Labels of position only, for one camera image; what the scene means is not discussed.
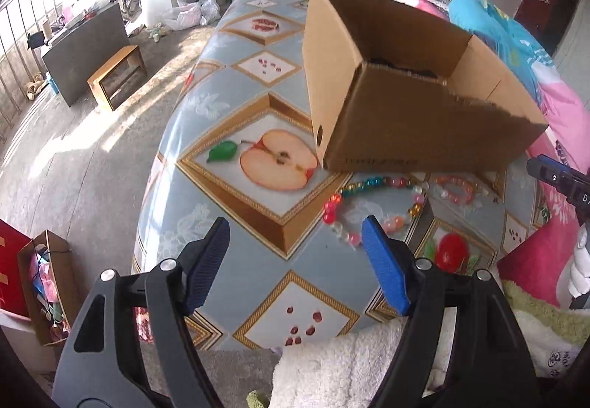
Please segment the pink blanket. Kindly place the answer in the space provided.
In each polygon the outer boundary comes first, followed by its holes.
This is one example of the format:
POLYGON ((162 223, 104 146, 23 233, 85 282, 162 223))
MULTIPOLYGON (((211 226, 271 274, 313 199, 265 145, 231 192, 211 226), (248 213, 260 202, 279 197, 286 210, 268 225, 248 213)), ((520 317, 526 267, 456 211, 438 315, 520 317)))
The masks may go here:
MULTIPOLYGON (((395 0, 450 21, 448 6, 430 0, 395 0)), ((579 95, 559 74, 554 63, 533 64, 548 121, 543 135, 528 149, 529 156, 545 154, 580 172, 589 169, 589 112, 579 95)), ((512 163, 501 178, 500 204, 504 232, 497 263, 504 280, 516 283, 534 298, 566 308, 573 250, 579 221, 574 207, 554 187, 530 176, 525 162, 512 163)))

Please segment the green fluffy towel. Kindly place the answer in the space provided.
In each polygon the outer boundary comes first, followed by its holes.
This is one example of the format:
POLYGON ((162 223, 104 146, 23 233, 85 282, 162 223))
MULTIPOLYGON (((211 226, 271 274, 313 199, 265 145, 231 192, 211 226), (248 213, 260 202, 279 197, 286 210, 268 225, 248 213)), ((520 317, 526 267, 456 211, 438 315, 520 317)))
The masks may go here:
POLYGON ((504 295, 514 311, 525 312, 567 342, 582 346, 589 337, 589 309, 562 309, 534 298, 516 283, 502 280, 504 295))

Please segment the white glove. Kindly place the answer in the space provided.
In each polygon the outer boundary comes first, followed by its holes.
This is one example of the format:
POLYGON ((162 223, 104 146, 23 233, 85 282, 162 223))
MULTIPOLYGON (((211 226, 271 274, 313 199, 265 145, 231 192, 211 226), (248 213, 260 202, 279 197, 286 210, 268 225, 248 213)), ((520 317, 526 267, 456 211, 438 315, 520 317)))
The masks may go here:
POLYGON ((590 255, 589 255, 589 223, 586 222, 578 231, 577 244, 573 250, 573 261, 570 266, 568 291, 573 298, 589 293, 590 289, 590 255))

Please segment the brown paper bag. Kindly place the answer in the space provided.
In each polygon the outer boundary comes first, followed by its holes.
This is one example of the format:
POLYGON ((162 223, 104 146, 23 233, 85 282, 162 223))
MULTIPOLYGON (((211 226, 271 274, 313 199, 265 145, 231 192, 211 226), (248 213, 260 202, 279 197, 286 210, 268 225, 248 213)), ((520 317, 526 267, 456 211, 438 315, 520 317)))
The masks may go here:
POLYGON ((64 343, 82 306, 68 242, 45 230, 18 252, 17 262, 37 339, 42 346, 64 343))

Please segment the red paper bag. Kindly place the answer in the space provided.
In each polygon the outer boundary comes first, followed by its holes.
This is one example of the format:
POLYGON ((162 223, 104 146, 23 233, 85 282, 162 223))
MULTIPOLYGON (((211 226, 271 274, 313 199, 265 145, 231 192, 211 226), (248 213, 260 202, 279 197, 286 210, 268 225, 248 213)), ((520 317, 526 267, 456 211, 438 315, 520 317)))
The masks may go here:
POLYGON ((18 253, 29 241, 29 237, 0 220, 1 308, 23 317, 29 317, 29 315, 21 285, 18 253))

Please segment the white fluffy towel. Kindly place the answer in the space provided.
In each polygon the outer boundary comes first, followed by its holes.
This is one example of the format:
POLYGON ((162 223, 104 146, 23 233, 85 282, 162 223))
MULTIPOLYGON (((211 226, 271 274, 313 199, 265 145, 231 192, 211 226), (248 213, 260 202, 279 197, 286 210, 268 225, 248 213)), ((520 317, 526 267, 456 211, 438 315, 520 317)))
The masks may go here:
MULTIPOLYGON (((567 342, 528 313, 513 310, 513 314, 536 375, 563 377, 584 344, 567 342)), ((398 317, 328 342, 284 349, 274 369, 270 405, 368 406, 388 370, 406 323, 405 317, 398 317)))

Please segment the dark red door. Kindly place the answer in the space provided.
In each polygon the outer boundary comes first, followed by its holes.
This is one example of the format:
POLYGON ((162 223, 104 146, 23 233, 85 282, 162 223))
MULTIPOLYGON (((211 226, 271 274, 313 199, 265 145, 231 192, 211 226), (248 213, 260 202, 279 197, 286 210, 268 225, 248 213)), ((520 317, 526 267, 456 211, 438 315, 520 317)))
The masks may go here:
POLYGON ((580 0, 520 0, 514 18, 554 55, 580 0))

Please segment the blue floral quilt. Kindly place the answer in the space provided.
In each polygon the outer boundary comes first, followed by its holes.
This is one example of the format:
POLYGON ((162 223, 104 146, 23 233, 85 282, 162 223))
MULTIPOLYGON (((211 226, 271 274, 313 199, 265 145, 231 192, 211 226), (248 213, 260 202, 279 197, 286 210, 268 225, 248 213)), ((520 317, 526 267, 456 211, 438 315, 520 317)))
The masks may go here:
POLYGON ((553 66, 553 60, 536 38, 514 18, 489 0, 452 0, 451 23, 479 37, 519 79, 537 105, 542 95, 533 64, 553 66))

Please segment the brown cardboard box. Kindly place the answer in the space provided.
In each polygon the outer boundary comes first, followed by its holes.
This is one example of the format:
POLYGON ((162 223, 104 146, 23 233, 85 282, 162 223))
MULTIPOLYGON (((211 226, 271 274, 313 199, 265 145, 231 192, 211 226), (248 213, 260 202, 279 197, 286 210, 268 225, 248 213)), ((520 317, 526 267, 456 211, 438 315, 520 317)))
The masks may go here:
POLYGON ((332 171, 496 171, 547 127, 476 35, 396 1, 309 0, 302 53, 332 171))

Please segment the fruit pattern table cloth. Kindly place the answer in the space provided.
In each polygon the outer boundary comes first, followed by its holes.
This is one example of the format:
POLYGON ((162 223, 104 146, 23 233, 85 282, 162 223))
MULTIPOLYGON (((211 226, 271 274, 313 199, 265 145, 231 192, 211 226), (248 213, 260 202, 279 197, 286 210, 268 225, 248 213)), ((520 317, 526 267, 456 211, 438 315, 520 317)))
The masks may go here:
POLYGON ((463 241, 464 273, 499 260, 506 170, 338 174, 324 170, 302 58, 308 0, 235 0, 197 59, 165 128, 142 204, 133 266, 146 272, 216 218, 229 249, 186 319, 202 350, 282 348, 395 316, 360 226, 433 257, 463 241))

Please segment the small wooden stool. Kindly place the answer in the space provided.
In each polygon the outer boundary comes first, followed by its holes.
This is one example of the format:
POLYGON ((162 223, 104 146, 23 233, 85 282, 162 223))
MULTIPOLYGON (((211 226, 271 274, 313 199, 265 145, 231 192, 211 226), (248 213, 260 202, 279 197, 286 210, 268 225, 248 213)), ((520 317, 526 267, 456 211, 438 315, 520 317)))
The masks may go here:
POLYGON ((124 85, 136 74, 147 75, 138 45, 125 45, 107 59, 88 79, 89 88, 100 106, 114 111, 126 98, 124 85))

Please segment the grey low cabinet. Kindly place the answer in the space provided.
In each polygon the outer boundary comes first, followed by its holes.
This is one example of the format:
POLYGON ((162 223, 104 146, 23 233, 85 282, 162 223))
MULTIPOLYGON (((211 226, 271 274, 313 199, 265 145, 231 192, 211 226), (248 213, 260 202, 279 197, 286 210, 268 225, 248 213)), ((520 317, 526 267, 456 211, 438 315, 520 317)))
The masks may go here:
POLYGON ((118 4, 111 3, 73 30, 64 30, 50 43, 42 60, 68 107, 90 91, 87 79, 128 44, 118 4))

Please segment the metal balcony railing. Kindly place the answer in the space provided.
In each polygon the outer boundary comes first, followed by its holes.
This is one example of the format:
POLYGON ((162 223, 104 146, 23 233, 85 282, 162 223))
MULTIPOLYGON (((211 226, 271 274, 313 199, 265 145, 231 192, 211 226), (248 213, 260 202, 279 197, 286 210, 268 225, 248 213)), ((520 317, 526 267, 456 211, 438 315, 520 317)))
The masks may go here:
POLYGON ((26 84, 45 70, 39 48, 27 36, 60 17, 65 0, 1 0, 1 141, 27 107, 26 84))

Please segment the white plastic bag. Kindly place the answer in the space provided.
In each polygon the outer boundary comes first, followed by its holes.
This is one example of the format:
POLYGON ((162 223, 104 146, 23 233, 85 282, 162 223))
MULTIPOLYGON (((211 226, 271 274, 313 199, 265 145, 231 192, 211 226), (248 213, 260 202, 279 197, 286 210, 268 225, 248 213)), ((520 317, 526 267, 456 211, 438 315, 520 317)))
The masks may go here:
POLYGON ((175 31, 207 26, 220 18, 220 6, 216 0, 177 0, 177 6, 161 14, 162 23, 175 31))

